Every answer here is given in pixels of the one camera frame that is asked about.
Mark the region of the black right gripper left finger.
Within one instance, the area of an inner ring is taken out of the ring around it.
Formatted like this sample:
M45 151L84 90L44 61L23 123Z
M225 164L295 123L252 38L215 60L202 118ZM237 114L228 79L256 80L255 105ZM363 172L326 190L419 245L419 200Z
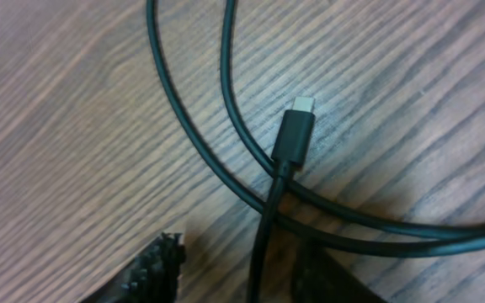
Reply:
M82 303L174 303L186 251L181 233L163 233Z

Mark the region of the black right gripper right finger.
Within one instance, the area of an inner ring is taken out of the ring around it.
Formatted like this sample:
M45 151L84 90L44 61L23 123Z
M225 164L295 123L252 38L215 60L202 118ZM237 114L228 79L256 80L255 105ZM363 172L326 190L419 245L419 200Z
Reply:
M297 251L290 280L295 303L386 303L315 242Z

